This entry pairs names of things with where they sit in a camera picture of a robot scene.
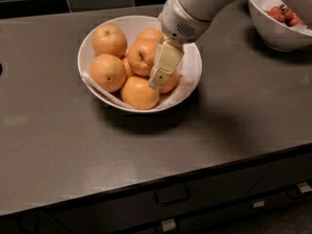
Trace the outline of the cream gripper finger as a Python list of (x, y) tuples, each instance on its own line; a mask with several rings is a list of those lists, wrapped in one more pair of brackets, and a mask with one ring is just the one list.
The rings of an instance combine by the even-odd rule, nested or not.
[(159, 44), (155, 53), (148, 86), (160, 90), (168, 82), (184, 56), (183, 45), (173, 39)]

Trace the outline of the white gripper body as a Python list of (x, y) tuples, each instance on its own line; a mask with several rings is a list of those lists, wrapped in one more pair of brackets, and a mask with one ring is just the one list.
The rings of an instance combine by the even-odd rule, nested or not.
[(167, 0), (158, 19), (163, 33), (182, 44), (195, 42), (211, 24), (191, 17), (179, 0)]

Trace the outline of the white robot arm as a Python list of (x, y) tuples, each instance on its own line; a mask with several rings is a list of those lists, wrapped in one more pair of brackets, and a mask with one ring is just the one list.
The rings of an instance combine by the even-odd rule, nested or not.
[[(184, 55), (183, 46), (198, 40), (210, 27), (214, 17), (235, 0), (167, 0), (158, 20), (167, 40), (158, 48), (148, 86), (165, 86)], [(271, 48), (291, 52), (311, 45), (312, 0), (249, 0), (253, 24)], [(280, 4), (287, 5), (304, 21), (287, 27), (265, 13)]]

